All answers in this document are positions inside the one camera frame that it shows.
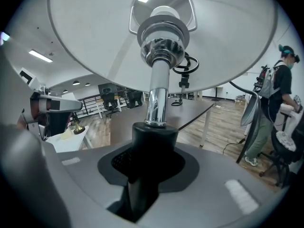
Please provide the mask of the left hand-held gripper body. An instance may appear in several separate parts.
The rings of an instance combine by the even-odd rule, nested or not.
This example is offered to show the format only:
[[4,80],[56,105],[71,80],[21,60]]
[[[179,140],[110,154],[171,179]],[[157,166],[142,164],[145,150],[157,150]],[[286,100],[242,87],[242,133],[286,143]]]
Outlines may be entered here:
[[49,110],[51,100],[47,98],[48,88],[43,86],[37,77],[25,68],[21,68],[19,76],[33,93],[20,114],[17,127],[28,130],[42,141],[46,141],[50,137]]

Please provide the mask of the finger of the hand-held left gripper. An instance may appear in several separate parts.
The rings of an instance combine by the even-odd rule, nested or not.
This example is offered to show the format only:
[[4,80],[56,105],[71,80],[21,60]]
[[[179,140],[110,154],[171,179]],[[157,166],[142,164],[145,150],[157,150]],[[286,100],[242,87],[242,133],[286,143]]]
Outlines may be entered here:
[[61,97],[47,97],[47,136],[63,133],[69,122],[71,114],[82,109],[78,100],[64,99]]

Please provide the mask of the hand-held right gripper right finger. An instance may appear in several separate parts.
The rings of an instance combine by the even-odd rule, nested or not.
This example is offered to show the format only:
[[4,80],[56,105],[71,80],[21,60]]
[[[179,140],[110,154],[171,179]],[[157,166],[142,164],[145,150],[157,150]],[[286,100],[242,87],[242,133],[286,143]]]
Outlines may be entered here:
[[282,201],[230,157],[177,143],[199,163],[196,179],[181,192],[162,193],[137,222],[141,228],[258,228]]

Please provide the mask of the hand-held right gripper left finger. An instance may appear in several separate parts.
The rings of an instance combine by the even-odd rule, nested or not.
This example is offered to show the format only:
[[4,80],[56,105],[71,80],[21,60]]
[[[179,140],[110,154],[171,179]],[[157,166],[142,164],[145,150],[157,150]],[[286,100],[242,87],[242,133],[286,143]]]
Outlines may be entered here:
[[123,188],[109,184],[97,169],[108,149],[57,153],[47,144],[47,168],[68,214],[71,228],[133,228],[134,224],[109,212]]

